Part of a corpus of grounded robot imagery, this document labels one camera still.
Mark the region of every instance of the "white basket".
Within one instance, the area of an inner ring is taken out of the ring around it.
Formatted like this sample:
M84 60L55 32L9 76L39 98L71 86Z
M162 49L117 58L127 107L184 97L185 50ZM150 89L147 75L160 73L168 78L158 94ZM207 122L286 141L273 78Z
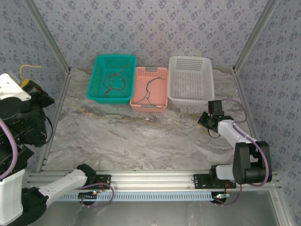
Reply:
M198 56L172 56L167 95L175 105L197 106L214 100L211 61Z

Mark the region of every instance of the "marble surface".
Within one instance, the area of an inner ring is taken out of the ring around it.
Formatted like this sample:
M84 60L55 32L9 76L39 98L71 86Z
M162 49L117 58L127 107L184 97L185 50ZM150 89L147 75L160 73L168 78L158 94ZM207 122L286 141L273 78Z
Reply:
M130 105L100 105L86 97L89 70L72 69L54 141L43 169L206 170L231 163L226 139L210 138L197 124L205 106L168 101L165 113L134 112ZM231 73L213 70L215 99L239 99ZM226 114L244 119L236 103L223 102ZM248 132L246 123L241 128Z

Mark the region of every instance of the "teal plastic basket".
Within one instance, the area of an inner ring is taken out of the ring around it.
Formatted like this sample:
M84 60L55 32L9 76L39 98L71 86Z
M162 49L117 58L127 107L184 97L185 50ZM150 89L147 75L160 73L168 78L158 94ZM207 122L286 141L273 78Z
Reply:
M99 55L87 97L100 104L128 104L134 93L135 68L136 57L133 55Z

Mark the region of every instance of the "pink plastic basket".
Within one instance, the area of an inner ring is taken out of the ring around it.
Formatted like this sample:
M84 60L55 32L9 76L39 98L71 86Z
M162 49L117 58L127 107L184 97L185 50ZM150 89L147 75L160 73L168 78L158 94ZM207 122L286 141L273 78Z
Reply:
M136 67L134 95L130 101L132 109L139 112L165 112L167 78L167 68Z

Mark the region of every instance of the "patterned wallpaper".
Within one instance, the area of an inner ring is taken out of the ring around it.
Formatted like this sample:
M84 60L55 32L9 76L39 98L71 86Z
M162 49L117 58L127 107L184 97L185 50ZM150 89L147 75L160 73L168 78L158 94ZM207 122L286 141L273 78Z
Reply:
M32 78L54 98L59 98L64 72L56 61L44 37L32 20L22 0L0 1L0 73L11 72L19 77L24 64L41 65L42 68L23 69L25 78ZM55 105L45 109L52 118ZM29 167L36 167L41 148L31 148L35 155Z
M69 66L99 54L134 54L138 65L170 56L234 65L266 0L35 0Z
M270 144L301 226L301 1L281 0L239 72L261 139Z

